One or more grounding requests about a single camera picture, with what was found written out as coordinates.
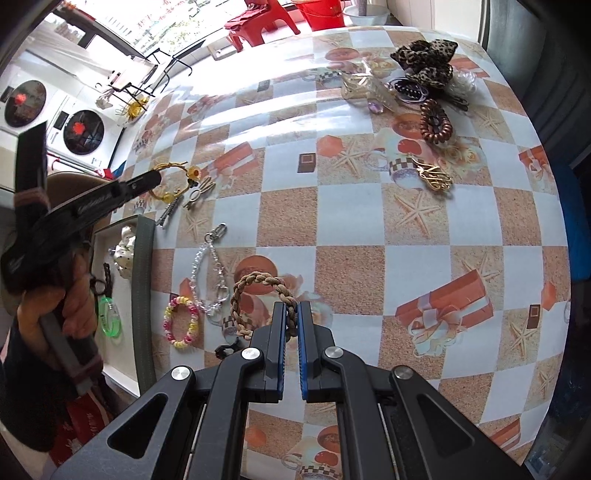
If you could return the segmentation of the person's left hand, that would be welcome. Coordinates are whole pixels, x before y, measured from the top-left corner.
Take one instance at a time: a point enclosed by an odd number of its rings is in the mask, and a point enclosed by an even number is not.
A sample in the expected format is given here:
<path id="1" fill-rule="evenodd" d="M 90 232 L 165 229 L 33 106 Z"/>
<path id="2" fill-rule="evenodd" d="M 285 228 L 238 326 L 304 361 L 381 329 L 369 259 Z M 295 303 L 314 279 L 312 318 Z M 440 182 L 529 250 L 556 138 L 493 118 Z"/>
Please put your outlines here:
<path id="1" fill-rule="evenodd" d="M 26 292 L 17 309 L 18 329 L 25 344 L 46 362 L 52 360 L 49 345 L 40 325 L 40 318 L 63 303 L 62 333 L 73 339 L 92 335 L 97 328 L 93 294 L 87 259 L 76 254 L 72 265 L 73 284 L 68 291 L 54 286 L 40 287 Z"/>

